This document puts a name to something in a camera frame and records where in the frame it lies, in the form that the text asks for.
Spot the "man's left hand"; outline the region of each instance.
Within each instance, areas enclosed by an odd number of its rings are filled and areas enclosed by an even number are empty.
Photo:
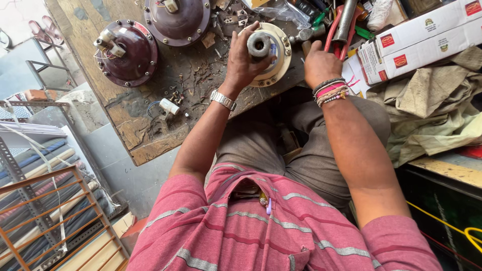
[[[258,74],[268,68],[269,64],[276,59],[276,56],[271,55],[257,63],[251,60],[247,41],[258,27],[259,22],[256,21],[244,29],[239,37],[236,31],[233,31],[228,58],[228,71],[223,83],[223,92],[226,92],[223,94],[232,100],[236,99],[241,90],[249,85]]]

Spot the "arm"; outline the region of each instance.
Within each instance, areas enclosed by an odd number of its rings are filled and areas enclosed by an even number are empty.
[[[247,27],[239,37],[233,31],[226,79],[218,90],[219,93],[233,101],[236,100],[241,90],[251,83],[261,71],[266,69],[275,58],[272,56],[259,63],[251,62],[246,42],[258,27],[259,22],[256,21]],[[217,102],[212,102],[209,105],[184,140],[169,172],[169,178],[179,174],[188,174],[204,183],[206,174],[213,163],[217,146],[221,141],[229,113],[228,108]]]
[[[321,51],[320,41],[314,42],[305,63],[307,84],[314,88],[341,77],[341,70],[342,62]],[[335,161],[348,184],[360,228],[382,216],[410,217],[385,148],[352,102],[331,101],[323,105],[323,113]]]

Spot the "yellow cable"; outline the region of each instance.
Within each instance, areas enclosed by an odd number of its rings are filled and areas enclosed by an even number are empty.
[[[428,215],[429,217],[434,218],[434,219],[436,219],[437,221],[443,223],[444,225],[447,225],[447,226],[450,227],[451,229],[453,229],[453,230],[455,230],[455,231],[458,231],[459,233],[465,235],[465,236],[467,237],[467,239],[474,245],[474,247],[476,247],[476,248],[482,253],[482,248],[481,248],[474,240],[476,240],[477,242],[479,242],[479,243],[481,243],[481,244],[482,244],[482,241],[479,240],[479,239],[477,239],[477,238],[475,238],[475,237],[473,237],[472,235],[469,234],[469,231],[470,231],[470,230],[476,230],[476,231],[482,232],[481,229],[469,227],[469,228],[466,228],[465,231],[461,231],[461,230],[457,229],[456,227],[450,225],[449,223],[441,220],[440,218],[438,218],[438,217],[430,214],[429,212],[426,212],[425,210],[422,210],[420,207],[414,205],[413,203],[411,203],[411,202],[409,202],[409,201],[407,201],[407,203],[410,204],[411,206],[415,207],[416,209],[418,209],[420,212]]]

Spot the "plastic bag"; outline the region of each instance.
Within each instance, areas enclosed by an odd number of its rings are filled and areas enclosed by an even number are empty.
[[[247,0],[242,1],[247,7],[251,6],[251,3],[248,3]],[[306,29],[311,27],[311,24],[309,23],[309,16],[301,12],[288,1],[271,0],[267,4],[270,6],[257,7],[252,9],[252,11],[267,17],[275,18],[276,20],[292,21],[297,26],[297,29]]]

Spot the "red wire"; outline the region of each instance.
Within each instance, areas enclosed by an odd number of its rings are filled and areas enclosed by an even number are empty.
[[[437,240],[433,239],[432,237],[430,237],[428,234],[424,233],[423,231],[420,231],[421,234],[425,235],[426,237],[428,237],[430,240],[434,241],[435,243],[437,243],[438,245],[442,246],[443,248],[447,249],[448,251],[454,253],[455,255],[457,255],[459,258],[473,264],[474,266],[476,266],[478,269],[482,270],[482,267],[476,265],[475,263],[469,261],[467,258],[465,258],[464,256],[458,254],[457,252],[453,251],[452,249],[448,248],[447,246],[443,245],[442,243],[438,242]]]

